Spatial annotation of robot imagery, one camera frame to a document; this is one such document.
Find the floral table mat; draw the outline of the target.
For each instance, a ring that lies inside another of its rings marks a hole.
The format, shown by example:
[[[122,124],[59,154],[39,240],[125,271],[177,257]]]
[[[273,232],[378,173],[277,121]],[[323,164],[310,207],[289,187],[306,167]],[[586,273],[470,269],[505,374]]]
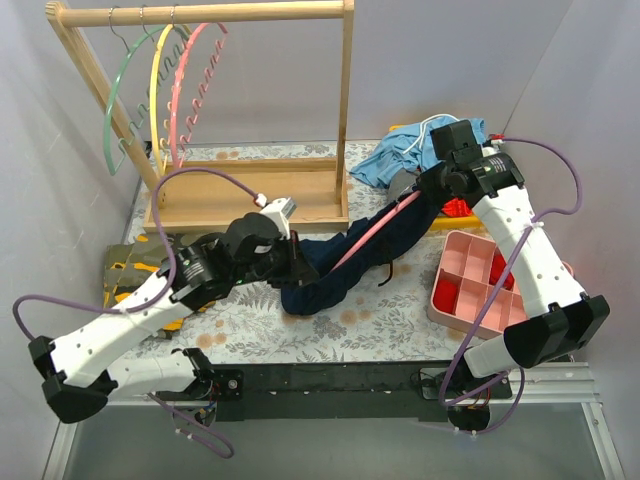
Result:
[[[392,268],[369,270],[340,304],[314,316],[287,314],[278,291],[254,283],[188,317],[172,339],[149,337],[125,356],[197,347],[215,364],[448,360],[465,335],[427,316],[444,240],[428,232]]]

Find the grey garment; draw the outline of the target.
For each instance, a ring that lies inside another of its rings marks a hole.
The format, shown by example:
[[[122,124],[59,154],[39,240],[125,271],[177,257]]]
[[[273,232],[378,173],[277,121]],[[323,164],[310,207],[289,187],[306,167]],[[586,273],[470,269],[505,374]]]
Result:
[[[416,176],[412,172],[401,170],[397,172],[390,181],[387,189],[387,199],[389,202],[397,200],[406,190],[411,190],[415,184]]]

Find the red knitted garment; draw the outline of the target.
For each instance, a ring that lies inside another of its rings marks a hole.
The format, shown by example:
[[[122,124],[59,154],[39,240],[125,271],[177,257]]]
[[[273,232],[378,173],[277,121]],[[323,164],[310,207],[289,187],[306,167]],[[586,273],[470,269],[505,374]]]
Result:
[[[443,215],[450,218],[464,218],[473,216],[471,208],[464,200],[452,199],[441,209]]]

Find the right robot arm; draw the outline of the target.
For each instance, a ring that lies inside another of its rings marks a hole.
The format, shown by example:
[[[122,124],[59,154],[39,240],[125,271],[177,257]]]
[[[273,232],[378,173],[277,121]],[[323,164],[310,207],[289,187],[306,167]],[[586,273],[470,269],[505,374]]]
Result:
[[[418,189],[443,205],[453,198],[467,203],[506,261],[523,301],[525,320],[473,347],[463,340],[439,390],[445,406],[452,380],[464,397],[475,397],[509,371],[526,369],[586,346],[610,314],[607,300],[588,294],[569,274],[535,213],[515,161],[498,147],[499,139],[477,142],[469,121],[430,133],[436,167],[422,173]]]

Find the navy blue shorts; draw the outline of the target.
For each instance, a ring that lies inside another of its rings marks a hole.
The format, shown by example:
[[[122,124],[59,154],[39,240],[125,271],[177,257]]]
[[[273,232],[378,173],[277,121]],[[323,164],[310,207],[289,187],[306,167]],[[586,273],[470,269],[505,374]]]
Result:
[[[283,309],[291,315],[309,316],[334,307],[368,270],[391,264],[410,250],[429,230],[440,210],[427,210],[414,201],[350,260],[332,271],[352,245],[399,202],[390,203],[370,218],[353,222],[345,234],[338,233],[328,240],[302,240],[302,251],[319,279],[304,287],[282,289]]]

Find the camouflage shorts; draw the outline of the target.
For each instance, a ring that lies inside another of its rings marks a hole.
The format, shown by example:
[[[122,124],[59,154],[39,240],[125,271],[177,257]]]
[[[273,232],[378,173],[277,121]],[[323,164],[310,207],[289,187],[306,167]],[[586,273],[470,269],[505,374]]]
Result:
[[[199,240],[202,234],[168,234],[175,253]],[[109,245],[105,253],[103,275],[103,308],[113,308],[139,288],[156,272],[167,258],[166,249],[156,233],[142,233],[133,243]],[[183,327],[184,318],[177,319],[154,336],[171,340]]]

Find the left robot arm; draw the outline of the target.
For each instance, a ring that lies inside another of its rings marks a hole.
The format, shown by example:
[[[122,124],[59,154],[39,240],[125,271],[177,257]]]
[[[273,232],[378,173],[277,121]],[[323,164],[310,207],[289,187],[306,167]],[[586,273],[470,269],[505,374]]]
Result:
[[[318,277],[296,232],[248,213],[226,232],[206,234],[173,253],[113,312],[70,334],[32,340],[28,348],[43,378],[46,403],[61,422],[73,424],[111,399],[176,392],[200,400],[223,391],[226,376],[216,373],[198,348],[159,359],[123,356],[162,326],[226,298],[236,286],[266,282],[281,289],[306,286]]]

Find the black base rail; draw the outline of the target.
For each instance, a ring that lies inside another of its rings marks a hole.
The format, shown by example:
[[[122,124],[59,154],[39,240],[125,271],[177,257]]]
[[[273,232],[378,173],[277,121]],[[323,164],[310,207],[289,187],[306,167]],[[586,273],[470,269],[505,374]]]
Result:
[[[216,420],[408,418],[446,422],[438,402],[447,361],[227,364],[213,390],[162,392],[186,403],[216,402]]]

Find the green hanger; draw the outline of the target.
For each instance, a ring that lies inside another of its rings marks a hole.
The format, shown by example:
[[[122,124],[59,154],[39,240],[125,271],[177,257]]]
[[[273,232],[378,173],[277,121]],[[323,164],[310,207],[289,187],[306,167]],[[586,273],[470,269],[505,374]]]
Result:
[[[118,150],[121,152],[121,155],[118,160],[115,160],[113,158],[112,149],[111,149],[111,131],[112,131],[112,120],[115,112],[115,106],[119,98],[121,80],[131,60],[133,59],[133,56],[137,53],[137,50],[145,42],[147,42],[152,35],[155,35],[157,33],[162,33],[165,30],[166,28],[161,28],[161,27],[152,29],[149,33],[145,33],[141,35],[132,46],[129,46],[126,55],[124,56],[123,60],[120,63],[120,67],[116,74],[116,78],[112,82],[108,101],[105,107],[103,129],[102,129],[103,155],[107,165],[107,169],[111,176],[114,176],[120,169],[122,163],[127,157],[125,146],[132,145],[133,141],[136,139],[136,134],[138,133],[140,127],[143,125],[145,118],[148,116],[148,113],[149,113],[148,103],[150,101],[150,88],[147,88],[146,89],[147,102],[140,103],[137,107],[138,119],[130,121],[128,123],[128,135],[125,138],[118,139]],[[180,37],[180,41],[173,45],[170,55],[162,54],[160,57],[161,63],[159,64],[158,73],[156,74],[157,92],[159,92],[161,86],[168,79],[170,80],[174,79],[173,71],[177,68],[181,55],[183,54],[186,44],[190,36],[192,35],[191,28],[186,24],[177,25],[170,29],[170,31],[173,31],[173,30],[177,31],[177,35]]]

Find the pink divided organizer tray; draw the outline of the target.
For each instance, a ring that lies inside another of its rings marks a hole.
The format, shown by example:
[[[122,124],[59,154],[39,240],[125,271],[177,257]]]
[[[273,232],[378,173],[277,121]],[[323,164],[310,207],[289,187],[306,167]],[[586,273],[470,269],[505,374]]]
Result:
[[[512,325],[543,314],[552,304],[567,306],[581,299],[584,287],[542,235],[543,232],[538,230],[527,239],[511,271],[515,278],[513,290],[499,290],[476,331],[478,337],[485,340],[494,338]],[[428,305],[430,320],[462,332],[470,330],[496,286],[489,284],[495,253],[501,254],[501,251],[490,239],[461,231],[448,233]],[[433,306],[433,292],[440,278],[459,286],[453,315],[440,312]]]

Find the red cloth in organizer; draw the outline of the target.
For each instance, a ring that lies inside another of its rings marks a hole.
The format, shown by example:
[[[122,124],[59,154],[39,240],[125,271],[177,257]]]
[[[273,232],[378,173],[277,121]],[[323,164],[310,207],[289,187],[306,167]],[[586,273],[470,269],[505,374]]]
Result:
[[[504,270],[506,268],[506,261],[500,253],[495,253],[491,263],[489,273],[489,284],[495,286],[500,280]],[[512,273],[509,273],[504,280],[502,287],[508,291],[512,291],[515,285],[515,278]]]
[[[446,278],[440,278],[436,283],[433,292],[433,306],[436,310],[453,315],[456,309],[456,302],[459,293],[459,286]]]

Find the yellow hanger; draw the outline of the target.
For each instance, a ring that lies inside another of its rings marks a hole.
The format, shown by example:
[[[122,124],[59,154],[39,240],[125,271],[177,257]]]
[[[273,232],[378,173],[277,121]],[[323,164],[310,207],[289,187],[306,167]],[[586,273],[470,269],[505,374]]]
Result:
[[[162,32],[160,33],[160,37],[156,42],[155,52],[152,59],[151,70],[150,70],[150,80],[149,80],[149,120],[150,120],[150,133],[151,133],[151,144],[152,144],[152,153],[153,158],[156,161],[157,172],[159,176],[163,176],[166,170],[167,161],[164,159],[164,155],[160,148],[160,136],[158,132],[158,105],[157,105],[157,95],[158,95],[158,85],[162,82],[160,78],[160,64],[163,58],[163,50],[167,40],[167,37],[172,31],[176,31],[179,37],[181,38],[181,43],[178,44],[179,51],[175,55],[175,61],[179,62],[182,52],[186,47],[186,42],[189,40],[189,37],[192,34],[191,28],[186,24],[178,24],[178,25],[166,25]]]

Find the light blue shorts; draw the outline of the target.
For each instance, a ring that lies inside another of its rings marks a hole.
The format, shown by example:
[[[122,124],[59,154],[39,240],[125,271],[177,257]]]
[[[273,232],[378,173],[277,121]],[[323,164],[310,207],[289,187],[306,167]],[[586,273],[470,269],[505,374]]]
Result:
[[[365,160],[351,169],[351,176],[374,188],[388,188],[401,170],[429,170],[439,163],[430,132],[456,121],[459,118],[453,115],[439,114],[390,131]]]

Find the yellow plastic tray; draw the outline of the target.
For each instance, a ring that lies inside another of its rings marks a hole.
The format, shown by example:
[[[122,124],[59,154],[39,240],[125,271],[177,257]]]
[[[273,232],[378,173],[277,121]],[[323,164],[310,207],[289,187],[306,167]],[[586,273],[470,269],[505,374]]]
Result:
[[[393,126],[390,131],[399,128],[404,125]],[[420,171],[412,172],[416,177],[422,173]],[[450,218],[442,214],[439,214],[438,219],[435,221],[433,230],[454,230],[454,229],[465,229],[465,228],[480,228],[479,219],[473,214],[471,217],[464,218]]]

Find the pink hanger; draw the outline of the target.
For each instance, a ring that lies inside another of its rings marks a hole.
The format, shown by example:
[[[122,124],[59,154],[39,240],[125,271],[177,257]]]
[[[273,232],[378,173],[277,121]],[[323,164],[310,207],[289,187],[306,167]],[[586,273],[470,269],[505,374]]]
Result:
[[[182,87],[184,84],[184,76],[190,60],[190,54],[192,53],[192,50],[195,47],[196,42],[198,41],[201,34],[208,27],[213,25],[218,28],[218,30],[222,34],[222,37],[220,39],[216,39],[214,42],[214,50],[209,55],[208,64],[203,70],[203,81],[198,84],[196,94],[192,99],[192,113],[185,119],[187,134],[179,135],[178,114],[180,109],[180,98]],[[216,22],[215,24],[201,23],[190,35],[185,49],[180,57],[179,65],[175,72],[174,84],[172,87],[169,116],[169,147],[171,154],[171,164],[175,168],[181,168],[184,164],[186,147],[191,142],[193,136],[193,128],[198,123],[199,112],[202,108],[204,97],[210,88],[210,83],[216,71],[216,66],[219,63],[221,51],[224,49],[228,34],[229,31],[226,25],[222,22]]]
[[[362,237],[357,240],[352,247],[338,260],[333,266],[332,271],[342,266],[346,261],[350,260],[362,247],[364,247],[383,227],[393,220],[400,212],[411,205],[420,197],[418,191],[414,191],[397,203],[390,211],[388,211],[381,219],[379,219],[370,229],[368,229]]]

